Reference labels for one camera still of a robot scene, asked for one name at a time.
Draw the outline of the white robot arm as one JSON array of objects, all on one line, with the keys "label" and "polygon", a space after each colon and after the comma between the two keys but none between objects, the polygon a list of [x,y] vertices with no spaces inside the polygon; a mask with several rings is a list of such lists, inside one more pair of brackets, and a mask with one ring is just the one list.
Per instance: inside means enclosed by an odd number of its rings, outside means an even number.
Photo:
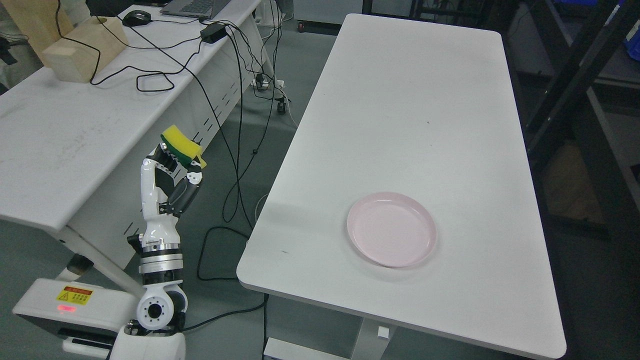
[{"label": "white robot arm", "polygon": [[144,294],[135,317],[123,325],[108,360],[184,360],[188,299],[182,289],[183,255],[179,244],[154,244],[139,251]]}]

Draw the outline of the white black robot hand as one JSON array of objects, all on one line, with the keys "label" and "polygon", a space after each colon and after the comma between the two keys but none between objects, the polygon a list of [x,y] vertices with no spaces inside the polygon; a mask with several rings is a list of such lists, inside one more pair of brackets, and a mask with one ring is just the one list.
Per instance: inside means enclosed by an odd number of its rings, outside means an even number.
[{"label": "white black robot hand", "polygon": [[201,188],[205,161],[160,142],[142,160],[141,200],[146,229],[140,244],[144,252],[176,249],[180,236],[176,224]]}]

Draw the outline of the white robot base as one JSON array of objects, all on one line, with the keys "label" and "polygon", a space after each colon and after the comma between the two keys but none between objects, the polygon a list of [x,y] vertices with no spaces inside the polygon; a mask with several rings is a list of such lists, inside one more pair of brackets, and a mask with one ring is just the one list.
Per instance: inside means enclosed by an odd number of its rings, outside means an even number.
[{"label": "white robot base", "polygon": [[67,353],[106,360],[121,327],[134,318],[137,303],[129,292],[38,278],[12,313],[62,339]]}]

